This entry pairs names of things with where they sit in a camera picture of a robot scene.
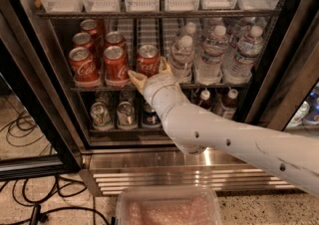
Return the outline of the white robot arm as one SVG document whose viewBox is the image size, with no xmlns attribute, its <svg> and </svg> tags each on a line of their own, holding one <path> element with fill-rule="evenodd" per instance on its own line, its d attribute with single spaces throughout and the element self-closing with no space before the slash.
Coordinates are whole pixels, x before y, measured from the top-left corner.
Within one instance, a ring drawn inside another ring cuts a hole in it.
<svg viewBox="0 0 319 225">
<path fill-rule="evenodd" d="M 151 77 L 128 71 L 131 82 L 158 114 L 162 128 L 185 154 L 222 150 L 297 188 L 319 195 L 319 140 L 236 122 L 192 104 L 166 59 Z"/>
</svg>

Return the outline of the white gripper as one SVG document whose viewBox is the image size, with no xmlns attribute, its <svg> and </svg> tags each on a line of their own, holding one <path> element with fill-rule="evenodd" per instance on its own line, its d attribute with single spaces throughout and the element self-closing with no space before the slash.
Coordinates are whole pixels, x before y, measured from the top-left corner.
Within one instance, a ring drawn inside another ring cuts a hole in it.
<svg viewBox="0 0 319 225">
<path fill-rule="evenodd" d="M 128 75 L 158 116 L 163 116 L 176 105 L 189 103 L 178 81 L 172 75 L 170 64 L 165 57 L 159 59 L 159 74 L 157 75 L 148 78 L 132 70 L 128 70 Z"/>
</svg>

